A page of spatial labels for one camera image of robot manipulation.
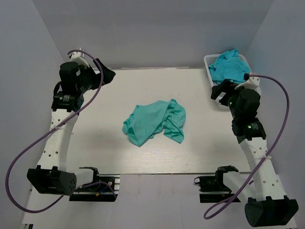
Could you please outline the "teal green t shirt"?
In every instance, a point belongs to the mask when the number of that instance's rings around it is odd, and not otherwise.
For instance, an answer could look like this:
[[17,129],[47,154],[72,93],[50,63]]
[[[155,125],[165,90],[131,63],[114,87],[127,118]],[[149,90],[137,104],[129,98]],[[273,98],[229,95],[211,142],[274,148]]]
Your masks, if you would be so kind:
[[186,110],[176,100],[159,100],[149,105],[137,105],[123,122],[122,132],[138,147],[160,132],[180,144],[184,140],[185,121]]

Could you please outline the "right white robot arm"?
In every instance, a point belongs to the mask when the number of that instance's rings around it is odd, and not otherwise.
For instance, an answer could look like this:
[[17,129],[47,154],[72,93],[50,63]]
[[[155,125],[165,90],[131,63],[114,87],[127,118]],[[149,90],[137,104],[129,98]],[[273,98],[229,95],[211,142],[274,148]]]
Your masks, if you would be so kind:
[[232,131],[243,150],[251,173],[243,179],[233,166],[219,167],[215,184],[220,190],[228,188],[233,196],[222,201],[222,211],[235,199],[244,203],[247,222],[252,227],[284,226],[289,223],[299,206],[284,191],[275,173],[266,133],[257,116],[260,94],[256,91],[259,79],[251,78],[238,86],[230,80],[212,87],[211,99],[227,106],[233,117]]

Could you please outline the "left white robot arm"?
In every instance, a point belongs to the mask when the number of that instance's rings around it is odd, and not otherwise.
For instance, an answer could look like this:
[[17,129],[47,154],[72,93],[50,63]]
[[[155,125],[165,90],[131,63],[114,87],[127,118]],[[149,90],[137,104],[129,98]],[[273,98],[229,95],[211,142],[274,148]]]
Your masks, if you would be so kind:
[[84,94],[109,84],[115,72],[100,60],[102,72],[96,73],[84,61],[70,61],[60,65],[60,82],[53,90],[51,105],[51,134],[36,165],[27,172],[27,179],[41,194],[73,195],[75,189],[85,185],[89,190],[100,187],[101,179],[93,167],[81,167],[77,172],[67,171],[67,153],[74,125],[84,103]]

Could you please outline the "blue t shirt in basket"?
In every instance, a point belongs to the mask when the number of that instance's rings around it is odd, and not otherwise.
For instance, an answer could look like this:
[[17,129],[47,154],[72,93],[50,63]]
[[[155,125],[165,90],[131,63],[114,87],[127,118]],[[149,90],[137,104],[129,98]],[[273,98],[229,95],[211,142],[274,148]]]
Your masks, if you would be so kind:
[[212,81],[216,84],[222,83],[225,79],[241,84],[244,82],[244,74],[251,71],[246,61],[239,57],[237,49],[223,52],[214,63],[208,65],[208,69]]

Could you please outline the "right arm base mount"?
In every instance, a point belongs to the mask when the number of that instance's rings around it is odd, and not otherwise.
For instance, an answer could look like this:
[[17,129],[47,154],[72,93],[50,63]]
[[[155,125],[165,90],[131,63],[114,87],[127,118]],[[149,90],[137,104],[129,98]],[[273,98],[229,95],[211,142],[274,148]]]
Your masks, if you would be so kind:
[[234,195],[228,187],[218,184],[215,176],[199,176],[193,182],[199,187],[200,203],[217,203]]

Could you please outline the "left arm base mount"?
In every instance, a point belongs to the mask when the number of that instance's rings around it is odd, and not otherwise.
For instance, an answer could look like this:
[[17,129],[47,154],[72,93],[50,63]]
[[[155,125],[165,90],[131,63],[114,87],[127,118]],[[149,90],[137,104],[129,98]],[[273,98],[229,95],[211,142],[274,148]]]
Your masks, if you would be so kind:
[[119,194],[120,175],[97,175],[93,182],[77,188],[70,202],[115,202]]

